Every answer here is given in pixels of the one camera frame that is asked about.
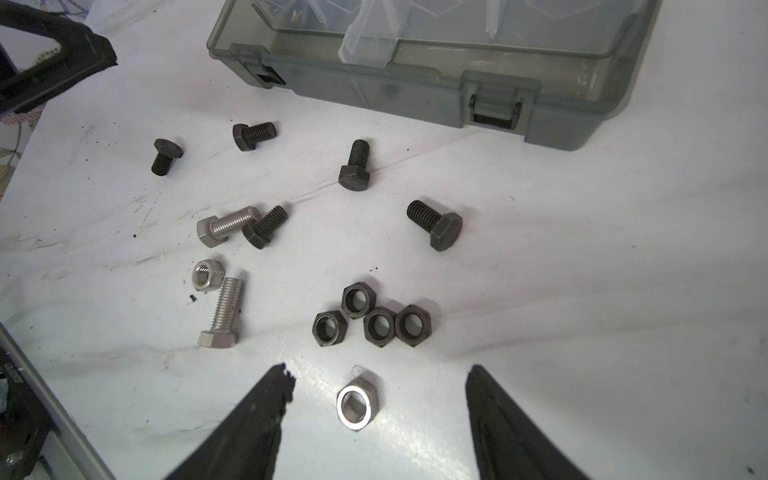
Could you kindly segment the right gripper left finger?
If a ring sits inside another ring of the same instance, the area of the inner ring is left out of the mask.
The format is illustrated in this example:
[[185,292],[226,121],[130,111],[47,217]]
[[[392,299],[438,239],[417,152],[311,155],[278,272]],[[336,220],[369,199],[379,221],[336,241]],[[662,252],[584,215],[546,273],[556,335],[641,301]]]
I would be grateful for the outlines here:
[[168,477],[170,479],[271,479],[281,422],[296,379],[284,364],[272,366],[231,413]]

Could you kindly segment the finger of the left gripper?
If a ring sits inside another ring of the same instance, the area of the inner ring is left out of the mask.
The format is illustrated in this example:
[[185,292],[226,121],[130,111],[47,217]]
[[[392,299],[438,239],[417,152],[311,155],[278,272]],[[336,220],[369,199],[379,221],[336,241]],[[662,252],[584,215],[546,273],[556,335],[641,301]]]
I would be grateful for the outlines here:
[[3,1],[1,25],[51,39],[60,46],[53,57],[24,71],[16,68],[6,51],[1,52],[2,115],[29,112],[117,64],[107,38],[61,14]]

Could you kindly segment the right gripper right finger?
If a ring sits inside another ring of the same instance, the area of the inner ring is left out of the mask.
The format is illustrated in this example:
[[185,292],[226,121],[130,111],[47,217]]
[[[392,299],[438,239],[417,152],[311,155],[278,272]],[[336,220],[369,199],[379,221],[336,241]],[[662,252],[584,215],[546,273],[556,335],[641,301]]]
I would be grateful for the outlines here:
[[465,392],[482,479],[587,478],[484,367],[471,368]]

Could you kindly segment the silver hex nut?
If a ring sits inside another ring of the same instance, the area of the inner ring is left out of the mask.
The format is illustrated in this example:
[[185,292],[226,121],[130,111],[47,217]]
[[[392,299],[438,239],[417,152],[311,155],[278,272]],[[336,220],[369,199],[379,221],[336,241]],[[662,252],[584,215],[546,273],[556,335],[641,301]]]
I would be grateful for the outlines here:
[[222,286],[225,275],[225,268],[220,261],[214,259],[201,260],[192,270],[192,285],[200,292],[217,290]]
[[362,376],[355,378],[337,393],[336,411],[340,422],[349,430],[364,429],[379,411],[376,386]]

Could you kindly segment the black hex nut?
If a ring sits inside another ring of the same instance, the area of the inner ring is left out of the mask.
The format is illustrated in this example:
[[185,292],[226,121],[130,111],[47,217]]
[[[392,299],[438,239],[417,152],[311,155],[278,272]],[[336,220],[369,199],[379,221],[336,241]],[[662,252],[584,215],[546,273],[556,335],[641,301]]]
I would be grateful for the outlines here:
[[341,306],[351,319],[366,316],[376,306],[376,292],[365,282],[356,282],[343,290]]
[[312,334],[321,347],[328,347],[344,341],[348,322],[339,310],[319,313],[312,326]]
[[368,342],[383,348],[395,337],[395,313],[386,307],[372,309],[364,318],[364,335]]
[[432,333],[431,315],[418,305],[408,305],[396,315],[395,331],[401,341],[416,347]]

